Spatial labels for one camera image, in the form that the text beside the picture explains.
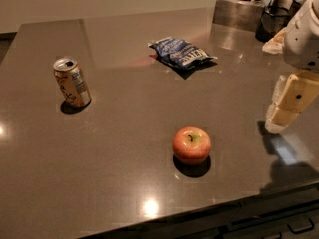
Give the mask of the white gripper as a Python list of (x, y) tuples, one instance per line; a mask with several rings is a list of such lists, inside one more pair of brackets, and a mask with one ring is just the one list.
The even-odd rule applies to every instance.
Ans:
[(277, 80), (265, 121), (265, 129), (272, 134), (286, 130), (319, 96), (319, 0), (306, 0), (289, 21), (283, 58), (295, 68), (311, 71), (281, 75)]

